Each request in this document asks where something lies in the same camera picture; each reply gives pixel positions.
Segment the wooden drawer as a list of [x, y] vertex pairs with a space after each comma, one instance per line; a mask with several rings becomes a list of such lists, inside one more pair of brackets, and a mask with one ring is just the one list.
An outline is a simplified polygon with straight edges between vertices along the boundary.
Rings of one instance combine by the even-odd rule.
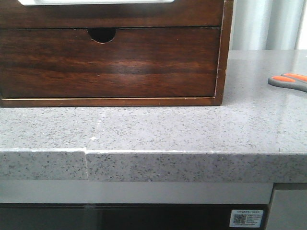
[[88, 28], [221, 25], [224, 1], [176, 0], [171, 3], [24, 6], [0, 2], [0, 27]]
[[220, 31], [118, 28], [98, 43], [90, 29], [0, 32], [4, 98], [213, 96]]

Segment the grey orange scissors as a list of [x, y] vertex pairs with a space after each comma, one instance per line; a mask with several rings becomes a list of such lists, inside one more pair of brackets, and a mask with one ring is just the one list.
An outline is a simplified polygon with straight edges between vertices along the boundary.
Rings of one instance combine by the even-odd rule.
[[271, 76], [268, 78], [268, 84], [307, 92], [307, 77], [305, 75], [284, 73], [280, 76]]

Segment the dark wooden drawer cabinet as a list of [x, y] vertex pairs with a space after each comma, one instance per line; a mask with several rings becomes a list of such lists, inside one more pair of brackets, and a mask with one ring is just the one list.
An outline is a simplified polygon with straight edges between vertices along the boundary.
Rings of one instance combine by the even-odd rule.
[[88, 28], [39, 28], [39, 29], [90, 29], [91, 38], [98, 43], [110, 42], [118, 28], [168, 28], [168, 27], [208, 27], [220, 31], [217, 74], [213, 96], [201, 97], [98, 97], [98, 98], [12, 98], [0, 93], [2, 107], [48, 107], [48, 106], [188, 106], [220, 105], [223, 101], [225, 74], [229, 51], [233, 1], [224, 0], [221, 25], [213, 26], [165, 26], [165, 27], [88, 27]]

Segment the white QR code sticker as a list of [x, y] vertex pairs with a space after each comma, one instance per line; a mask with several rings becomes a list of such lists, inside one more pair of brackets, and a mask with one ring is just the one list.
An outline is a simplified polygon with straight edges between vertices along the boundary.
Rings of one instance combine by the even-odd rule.
[[229, 227], [260, 228], [263, 214], [263, 210], [232, 210]]

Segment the grey cabinet door panel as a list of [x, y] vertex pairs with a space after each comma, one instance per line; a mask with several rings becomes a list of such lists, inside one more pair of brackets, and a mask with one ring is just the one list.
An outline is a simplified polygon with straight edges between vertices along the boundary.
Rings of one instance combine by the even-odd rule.
[[305, 230], [307, 228], [307, 185], [275, 184], [267, 230]]

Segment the white tray on cabinet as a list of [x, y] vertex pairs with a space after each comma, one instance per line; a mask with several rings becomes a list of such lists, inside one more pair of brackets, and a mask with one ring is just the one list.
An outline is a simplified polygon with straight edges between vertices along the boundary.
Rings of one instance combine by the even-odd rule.
[[19, 0], [24, 6], [172, 3], [174, 0]]

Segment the black under-counter appliance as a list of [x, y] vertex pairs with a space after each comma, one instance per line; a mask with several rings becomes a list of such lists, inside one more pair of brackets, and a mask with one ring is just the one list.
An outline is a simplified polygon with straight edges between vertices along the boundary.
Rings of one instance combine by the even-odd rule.
[[[232, 210], [263, 210], [260, 228], [229, 227]], [[2, 230], [263, 230], [268, 205], [18, 204], [0, 205]]]

